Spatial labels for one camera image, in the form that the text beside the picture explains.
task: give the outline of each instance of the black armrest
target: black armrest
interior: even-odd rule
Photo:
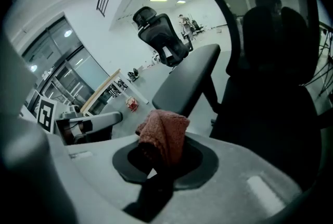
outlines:
[[[218,103],[211,73],[220,51],[218,44],[206,45],[193,51],[163,82],[152,99],[154,107],[188,117],[204,92],[215,111]]]

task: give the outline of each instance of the chair backrest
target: chair backrest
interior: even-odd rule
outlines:
[[[284,7],[274,16],[267,7],[255,7],[244,15],[243,39],[249,71],[271,80],[302,84],[310,80],[308,61],[316,58],[305,20]]]
[[[166,14],[156,16],[155,10],[143,7],[133,16],[139,28],[138,37],[154,48],[163,64],[177,66],[189,52],[175,33]]]
[[[319,50],[316,0],[273,0],[274,10],[259,0],[235,0],[231,6],[228,0],[215,1],[232,42],[226,68],[230,76],[251,73],[294,85],[312,79]]]

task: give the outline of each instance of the glass wall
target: glass wall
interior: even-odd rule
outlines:
[[[34,89],[25,103],[34,116],[37,114],[40,95],[81,108],[108,78],[65,18],[46,28],[22,57],[37,77]],[[103,108],[106,103],[106,99],[99,98],[96,111],[90,112],[98,114],[98,108]]]

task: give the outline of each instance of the desk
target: desk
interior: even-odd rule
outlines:
[[[115,83],[115,79],[119,77],[127,86],[128,88],[130,88],[135,95],[137,95],[137,97],[139,99],[142,100],[142,102],[144,102],[145,104],[148,104],[149,101],[144,98],[144,96],[141,94],[141,92],[138,91],[138,89],[136,87],[134,87],[132,85],[132,83],[129,82],[129,80],[120,72],[120,69],[118,69],[115,73],[113,73],[105,82],[103,82],[96,90],[96,92],[93,93],[92,96],[90,96],[90,98],[87,100],[87,102],[82,106],[81,108],[81,113],[83,114],[87,114],[87,115],[92,115],[89,112],[89,109],[92,107],[92,105],[97,101],[97,99],[103,94],[103,92],[111,85],[113,84],[119,91],[121,94],[123,94],[126,98],[128,98],[129,96]]]

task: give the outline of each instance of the red cloth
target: red cloth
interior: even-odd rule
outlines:
[[[169,168],[179,163],[182,158],[185,131],[189,120],[174,112],[164,110],[151,111],[146,120],[136,129],[140,135],[139,146],[144,147],[144,154],[150,159],[156,159],[159,152],[163,166]]]

